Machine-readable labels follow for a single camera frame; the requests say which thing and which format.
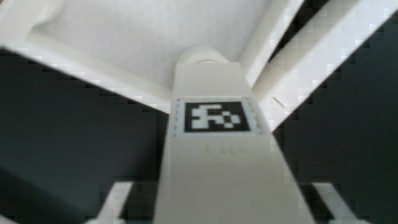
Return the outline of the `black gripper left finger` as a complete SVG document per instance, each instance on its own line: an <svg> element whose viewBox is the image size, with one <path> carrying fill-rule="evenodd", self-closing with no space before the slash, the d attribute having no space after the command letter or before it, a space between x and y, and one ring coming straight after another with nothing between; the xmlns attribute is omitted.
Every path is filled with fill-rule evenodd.
<svg viewBox="0 0 398 224"><path fill-rule="evenodd" d="M120 181L112 184L98 215L86 224L153 224L150 219L130 220L123 217L134 186L134 181Z"/></svg>

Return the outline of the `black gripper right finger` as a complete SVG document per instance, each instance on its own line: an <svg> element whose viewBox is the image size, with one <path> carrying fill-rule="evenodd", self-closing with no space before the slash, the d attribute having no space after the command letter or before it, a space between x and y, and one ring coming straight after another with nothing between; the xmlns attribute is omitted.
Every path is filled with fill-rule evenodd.
<svg viewBox="0 0 398 224"><path fill-rule="evenodd" d="M358 217L331 183L313 182L301 187L315 224L372 224Z"/></svg>

